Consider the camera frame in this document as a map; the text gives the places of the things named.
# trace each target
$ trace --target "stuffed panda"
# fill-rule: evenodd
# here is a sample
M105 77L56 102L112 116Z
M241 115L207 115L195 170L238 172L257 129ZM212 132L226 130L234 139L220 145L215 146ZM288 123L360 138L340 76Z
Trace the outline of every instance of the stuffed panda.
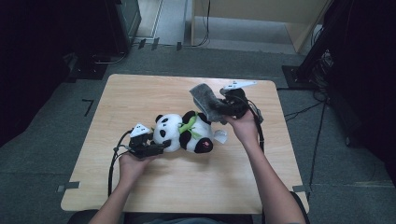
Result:
M183 117L178 114L159 115L156 119L153 141L161 144L171 140L165 152L184 148L189 152L206 153L213 149L211 122L204 113L187 112Z

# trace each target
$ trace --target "gray carpet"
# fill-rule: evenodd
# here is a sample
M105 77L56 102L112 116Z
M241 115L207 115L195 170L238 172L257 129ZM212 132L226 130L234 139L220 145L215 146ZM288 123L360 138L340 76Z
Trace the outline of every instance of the gray carpet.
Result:
M61 209L58 185L68 181L89 130L106 80L111 74L227 77L273 80L287 87L281 65L299 65L299 55L159 46L133 47L111 64L103 80L63 83L29 128L0 148L0 223L66 223L72 213ZM285 114L314 105L312 91L279 91ZM82 99L94 100L91 111ZM330 106L325 107L312 160L322 105L288 121L304 185L311 187L312 223L392 223L396 190L384 164L365 148L345 146L344 131Z

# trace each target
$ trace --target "person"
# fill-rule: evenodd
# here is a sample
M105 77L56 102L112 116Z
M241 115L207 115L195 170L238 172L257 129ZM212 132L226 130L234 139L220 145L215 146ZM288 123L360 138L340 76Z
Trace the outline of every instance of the person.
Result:
M233 126L236 137L247 153L262 201L265 221L268 223L305 223L306 214L304 215L300 205L280 180L260 148L253 114L248 111L241 119L230 116L224 116L224 118ZM156 158L149 157L140 161L129 153L122 155L119 160L120 182L90 223L117 223L131 189L149 163ZM218 222L211 222L208 219L185 222L183 219L179 223Z

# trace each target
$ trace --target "white controller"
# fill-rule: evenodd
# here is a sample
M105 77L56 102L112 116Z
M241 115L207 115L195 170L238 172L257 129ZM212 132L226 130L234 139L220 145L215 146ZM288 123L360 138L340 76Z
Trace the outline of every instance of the white controller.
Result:
M141 123L137 123L136 126L134 126L134 130L131 132L131 137L137 137L139 135L149 133L149 128L145 127Z
M234 81L233 84L224 86L224 90L226 91L230 91L230 90L236 90L236 89L240 89L243 87L247 87L247 86L252 86L252 85L256 85L257 81Z

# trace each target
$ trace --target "panda leg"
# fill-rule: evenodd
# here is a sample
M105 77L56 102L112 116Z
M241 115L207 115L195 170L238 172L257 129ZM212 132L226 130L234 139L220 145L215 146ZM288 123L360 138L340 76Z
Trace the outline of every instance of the panda leg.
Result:
M198 113L198 116L203 122L207 123L208 125L212 124L212 122L207 120L207 117L206 117L206 115L204 113Z
M209 138L202 138L195 146L195 153L206 153L213 149L213 143Z

